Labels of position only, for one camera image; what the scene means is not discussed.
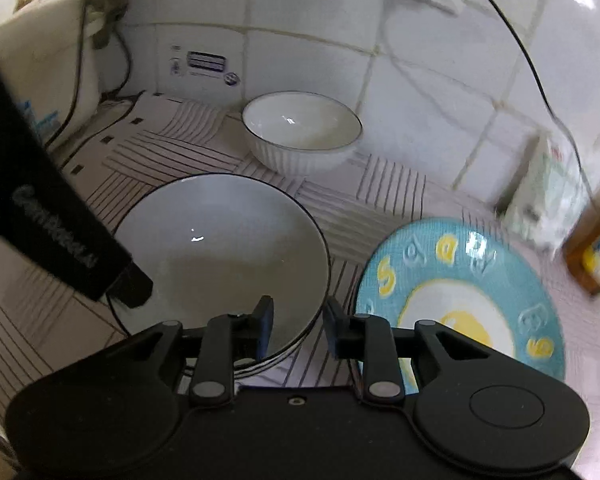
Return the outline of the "white bowl front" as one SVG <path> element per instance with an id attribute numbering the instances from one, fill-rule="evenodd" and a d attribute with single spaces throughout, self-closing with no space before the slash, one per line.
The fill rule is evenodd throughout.
<path id="1" fill-rule="evenodd" d="M 268 354 L 239 361 L 240 378 L 294 352 L 329 291 L 329 251 L 316 221 L 298 200 L 253 178 L 198 174 L 160 186 L 122 217 L 114 237 L 154 283 L 138 308 L 107 300 L 128 335 L 171 320 L 202 327 L 273 298 Z"/>

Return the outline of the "white bowl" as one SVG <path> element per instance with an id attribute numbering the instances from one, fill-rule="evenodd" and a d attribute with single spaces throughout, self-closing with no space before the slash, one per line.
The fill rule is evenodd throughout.
<path id="1" fill-rule="evenodd" d="M 342 165 L 363 136 L 349 107 L 300 91 L 265 94 L 242 111 L 246 142 L 266 168 L 285 177 L 306 177 Z"/>
<path id="2" fill-rule="evenodd" d="M 171 320 L 202 327 L 273 298 L 268 354 L 239 361 L 240 378 L 294 352 L 329 291 L 329 251 L 316 221 L 298 200 L 253 178 L 198 174 L 160 186 L 122 217 L 114 237 L 154 283 L 138 308 L 107 300 L 128 335 Z"/>

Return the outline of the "blue fried egg plate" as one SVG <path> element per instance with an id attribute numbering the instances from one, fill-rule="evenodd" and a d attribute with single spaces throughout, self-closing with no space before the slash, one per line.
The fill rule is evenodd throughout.
<path id="1" fill-rule="evenodd" d="M 391 233 L 366 264 L 355 311 L 397 328 L 434 320 L 566 377 L 562 326 L 538 274 L 518 252 L 458 220 L 419 220 Z"/>

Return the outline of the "white bowl back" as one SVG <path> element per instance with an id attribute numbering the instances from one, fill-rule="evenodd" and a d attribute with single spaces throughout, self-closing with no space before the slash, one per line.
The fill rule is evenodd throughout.
<path id="1" fill-rule="evenodd" d="M 342 165 L 363 136 L 349 107 L 300 91 L 265 94 L 242 111 L 246 142 L 266 168 L 285 177 L 306 177 Z"/>

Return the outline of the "white rice cooker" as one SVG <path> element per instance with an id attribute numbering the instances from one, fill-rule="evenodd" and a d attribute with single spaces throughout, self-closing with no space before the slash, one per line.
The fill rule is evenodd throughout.
<path id="1" fill-rule="evenodd" d="M 0 0 L 0 74 L 38 142 L 57 150 L 99 103 L 128 83 L 132 58 L 119 23 L 128 0 Z M 96 52 L 117 39 L 124 78 L 100 84 Z"/>

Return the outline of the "warning label sticker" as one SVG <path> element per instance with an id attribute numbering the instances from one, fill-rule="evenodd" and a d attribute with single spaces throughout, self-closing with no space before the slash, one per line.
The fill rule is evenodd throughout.
<path id="1" fill-rule="evenodd" d="M 227 57 L 219 54 L 186 50 L 179 44 L 170 45 L 169 70 L 172 76 L 210 77 L 219 79 L 229 87 L 236 87 L 242 78 L 230 70 Z"/>

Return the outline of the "white salt bag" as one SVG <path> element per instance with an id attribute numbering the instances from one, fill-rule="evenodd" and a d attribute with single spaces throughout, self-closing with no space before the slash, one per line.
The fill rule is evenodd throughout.
<path id="1" fill-rule="evenodd" d="M 590 202 L 573 146 L 543 132 L 533 143 L 526 171 L 502 223 L 541 252 L 558 252 Z"/>

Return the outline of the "yellow label cooking wine bottle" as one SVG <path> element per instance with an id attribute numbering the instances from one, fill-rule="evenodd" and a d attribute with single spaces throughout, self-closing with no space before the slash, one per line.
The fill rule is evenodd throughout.
<path id="1" fill-rule="evenodd" d="M 574 281 L 590 296 L 600 296 L 600 214 L 586 212 L 565 246 L 565 263 Z"/>

